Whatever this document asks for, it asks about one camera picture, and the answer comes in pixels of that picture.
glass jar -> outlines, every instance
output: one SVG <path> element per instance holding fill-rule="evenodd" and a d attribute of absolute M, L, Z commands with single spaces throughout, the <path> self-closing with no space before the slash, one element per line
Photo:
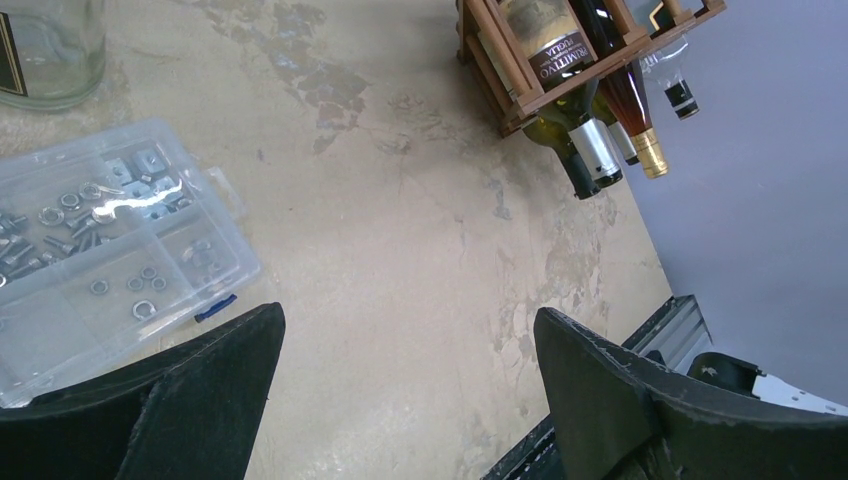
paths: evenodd
<path fill-rule="evenodd" d="M 103 78 L 105 0 L 0 0 L 0 102 L 57 110 Z"/>

black label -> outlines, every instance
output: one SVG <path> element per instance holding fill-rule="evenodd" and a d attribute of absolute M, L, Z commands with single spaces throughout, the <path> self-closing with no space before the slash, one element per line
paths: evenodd
<path fill-rule="evenodd" d="M 12 37 L 12 25 L 5 13 L 0 13 L 0 92 L 27 96 L 21 62 Z"/>

plastic organizer box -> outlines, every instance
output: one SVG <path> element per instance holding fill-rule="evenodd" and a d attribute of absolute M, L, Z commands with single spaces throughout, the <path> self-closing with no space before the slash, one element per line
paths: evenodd
<path fill-rule="evenodd" d="M 161 120 L 0 161 L 0 407 L 115 366 L 259 269 Z"/>

wine rack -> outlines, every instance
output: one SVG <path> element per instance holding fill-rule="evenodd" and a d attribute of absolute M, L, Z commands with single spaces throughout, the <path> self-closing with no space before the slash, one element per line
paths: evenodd
<path fill-rule="evenodd" d="M 663 0 L 674 24 L 649 35 L 647 29 L 633 19 L 624 0 L 604 0 L 624 38 L 624 46 L 556 88 L 545 92 L 534 75 L 530 62 L 524 56 L 518 39 L 501 14 L 497 0 L 458 0 L 457 33 L 460 37 L 460 47 L 457 58 L 462 64 L 470 64 L 474 78 L 495 113 L 500 134 L 507 137 L 532 120 L 543 106 L 592 78 L 603 78 L 622 66 L 663 48 L 726 8 L 724 0 L 701 2 L 703 7 L 693 12 L 691 9 L 684 9 L 680 0 Z M 507 91 L 478 34 L 484 35 L 489 41 L 492 53 L 496 55 L 502 72 L 512 86 L 513 95 Z"/>

stained surface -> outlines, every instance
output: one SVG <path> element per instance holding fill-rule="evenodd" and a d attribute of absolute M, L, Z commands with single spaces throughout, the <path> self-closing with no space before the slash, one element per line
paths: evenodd
<path fill-rule="evenodd" d="M 454 58 L 453 2 L 107 11 L 96 95 L 0 106 L 0 156 L 159 116 L 223 169 L 265 270 L 156 348 L 283 304 L 248 478 L 477 478 L 547 413 L 536 309 L 621 341 L 670 295 L 624 182 L 578 202 L 552 152 L 497 138 Z"/>

